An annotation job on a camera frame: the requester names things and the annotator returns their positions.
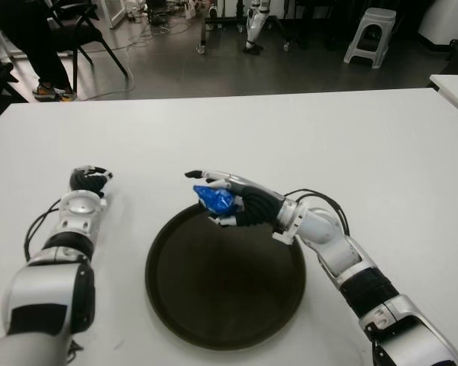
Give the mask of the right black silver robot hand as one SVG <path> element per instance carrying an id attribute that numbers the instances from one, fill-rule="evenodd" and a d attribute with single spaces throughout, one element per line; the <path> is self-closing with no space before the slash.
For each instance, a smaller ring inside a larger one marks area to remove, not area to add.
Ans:
<path id="1" fill-rule="evenodd" d="M 185 177 L 204 179 L 210 188 L 224 188 L 242 203 L 233 214 L 210 213 L 219 226 L 254 226 L 277 221 L 285 197 L 251 180 L 227 172 L 192 170 Z"/>

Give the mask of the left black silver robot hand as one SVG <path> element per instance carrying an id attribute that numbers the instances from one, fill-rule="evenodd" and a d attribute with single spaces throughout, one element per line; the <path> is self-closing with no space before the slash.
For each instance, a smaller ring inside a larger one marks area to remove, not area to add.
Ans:
<path id="1" fill-rule="evenodd" d="M 84 165 L 73 169 L 69 178 L 69 188 L 71 191 L 90 191 L 103 198 L 103 188 L 112 178 L 113 174 L 107 169 Z"/>

